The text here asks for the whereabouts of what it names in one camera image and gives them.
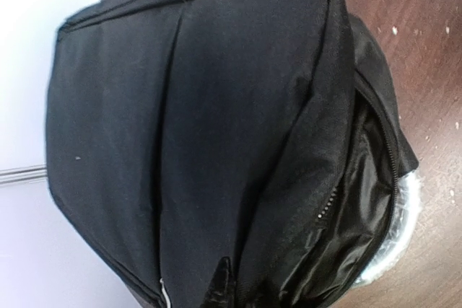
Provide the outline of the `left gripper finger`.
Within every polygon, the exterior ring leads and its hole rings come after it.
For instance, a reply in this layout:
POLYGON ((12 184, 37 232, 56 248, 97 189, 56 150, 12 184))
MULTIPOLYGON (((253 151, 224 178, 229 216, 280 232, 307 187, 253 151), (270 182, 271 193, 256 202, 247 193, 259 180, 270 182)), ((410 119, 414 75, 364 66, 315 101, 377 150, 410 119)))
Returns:
POLYGON ((228 257, 218 262, 200 308, 233 308, 235 305, 235 279, 228 257))

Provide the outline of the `black student backpack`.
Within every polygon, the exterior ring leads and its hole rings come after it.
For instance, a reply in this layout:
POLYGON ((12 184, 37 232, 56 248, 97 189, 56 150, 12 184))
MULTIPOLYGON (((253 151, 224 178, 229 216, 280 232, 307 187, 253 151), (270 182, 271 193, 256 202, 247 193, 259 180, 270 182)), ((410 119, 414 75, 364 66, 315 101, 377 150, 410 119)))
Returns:
POLYGON ((418 160, 345 0, 101 0, 57 32, 51 196, 143 307, 329 307, 391 269, 418 160))

